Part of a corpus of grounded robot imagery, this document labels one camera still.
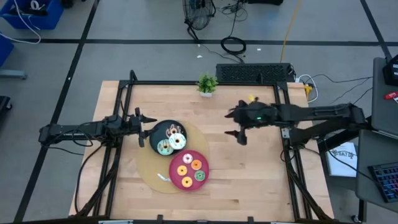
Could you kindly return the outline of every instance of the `fan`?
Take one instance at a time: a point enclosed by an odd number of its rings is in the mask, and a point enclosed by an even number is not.
[[[216,6],[213,0],[182,0],[185,23],[188,25],[188,33],[195,40],[199,40],[195,30],[205,28],[210,18],[216,14]]]

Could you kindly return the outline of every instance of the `concrete floor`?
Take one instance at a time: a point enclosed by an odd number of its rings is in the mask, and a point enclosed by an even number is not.
[[[0,0],[0,6],[6,0]],[[13,110],[0,132],[0,223],[12,222],[35,164],[40,145],[38,130],[50,122],[61,89],[70,71],[94,0],[75,1],[75,7],[64,11],[55,30],[40,32],[46,44],[15,44],[15,50],[2,68],[25,70],[26,80],[0,80],[0,95],[12,98]],[[217,7],[228,0],[216,0]],[[289,40],[314,41],[313,44],[288,45],[285,62],[294,65],[298,75],[323,73],[334,80],[372,75],[374,57],[384,57],[380,46],[355,46],[353,42],[377,42],[360,0],[302,0]],[[386,42],[397,45],[398,2],[396,0],[366,0]],[[234,36],[245,40],[283,40],[297,0],[286,0],[281,6],[247,5],[249,17],[236,24]],[[197,32],[201,39],[220,40],[231,31],[232,21],[217,13],[209,26]],[[26,30],[14,30],[0,19],[0,30],[14,38],[34,38]],[[63,39],[63,44],[51,44]],[[58,123],[78,124],[90,121],[103,80],[127,79],[134,69],[141,80],[197,80],[202,72],[215,73],[217,63],[231,63],[209,54],[195,44],[167,44],[165,40],[190,40],[183,23],[181,0],[101,0],[87,39],[136,40],[129,44],[85,44],[71,80]],[[140,44],[141,40],[157,40],[155,44]],[[326,43],[335,42],[334,46]],[[223,53],[218,44],[208,44],[211,50]],[[248,45],[244,58],[247,63],[278,62],[280,44]],[[389,47],[392,55],[398,47]],[[311,106],[330,105],[353,83],[334,84],[317,77],[320,91]],[[371,80],[357,87],[336,103],[358,99]],[[371,93],[357,103],[366,116],[371,114]],[[83,152],[82,147],[63,144],[71,151]],[[68,215],[75,189],[81,157],[60,151],[50,151],[27,208],[24,220],[62,218]],[[358,199],[334,179],[328,188],[335,217],[350,222],[349,216],[358,211]],[[368,205],[367,223],[394,223],[398,214],[375,205]]]

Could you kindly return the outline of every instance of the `keyboard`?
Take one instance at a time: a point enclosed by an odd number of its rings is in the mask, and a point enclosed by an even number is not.
[[[380,183],[378,188],[384,201],[398,202],[398,162],[368,168],[373,179]]]
[[[222,82],[294,82],[294,71],[289,63],[217,64],[217,80]]]

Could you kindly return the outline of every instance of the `small green plant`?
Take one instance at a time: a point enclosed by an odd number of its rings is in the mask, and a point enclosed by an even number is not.
[[[209,73],[206,75],[200,75],[198,82],[198,91],[202,93],[213,93],[216,91],[217,78]]]

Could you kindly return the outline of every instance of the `wooden tabletop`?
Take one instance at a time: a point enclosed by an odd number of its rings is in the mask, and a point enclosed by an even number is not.
[[[289,83],[288,87],[292,104],[308,106],[302,84]],[[113,113],[117,89],[117,81],[103,82],[93,120],[101,120]],[[282,151],[279,128],[270,126],[248,130],[247,146],[239,145],[234,137],[224,134],[224,131],[238,127],[232,119],[224,118],[228,109],[237,105],[238,100],[248,101],[249,95],[258,96],[261,102],[274,103],[273,88],[218,86],[212,98],[201,97],[196,89],[193,85],[133,86],[129,113],[140,107],[148,117],[186,120],[198,127],[210,146],[208,182],[196,192],[163,194],[152,190],[136,170],[137,136],[126,136],[111,218],[154,220],[157,215],[163,215],[165,220],[247,221],[252,216],[255,221],[294,221],[286,168],[279,159]],[[300,123],[301,128],[310,125],[309,121]],[[144,127],[149,129],[152,126],[146,124]],[[314,141],[310,141],[307,148],[318,150]],[[85,158],[94,149],[88,147]],[[325,213],[333,217],[319,156],[308,151],[301,151],[301,155],[308,191]],[[100,150],[82,172],[78,197],[80,208],[97,188],[103,156],[104,150]],[[108,191],[105,190],[100,214],[104,213],[107,196]],[[305,217],[298,189],[297,196],[301,217]],[[70,213],[75,213],[73,206]]]

